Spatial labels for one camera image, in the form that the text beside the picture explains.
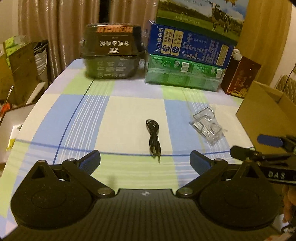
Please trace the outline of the person's right hand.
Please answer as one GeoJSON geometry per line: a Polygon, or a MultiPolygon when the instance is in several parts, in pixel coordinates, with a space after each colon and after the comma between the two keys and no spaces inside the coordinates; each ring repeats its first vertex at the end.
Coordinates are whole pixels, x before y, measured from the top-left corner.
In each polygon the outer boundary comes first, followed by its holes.
{"type": "Polygon", "coordinates": [[[283,192],[283,222],[291,222],[293,218],[293,208],[296,206],[296,189],[295,186],[284,185],[283,192]]]}

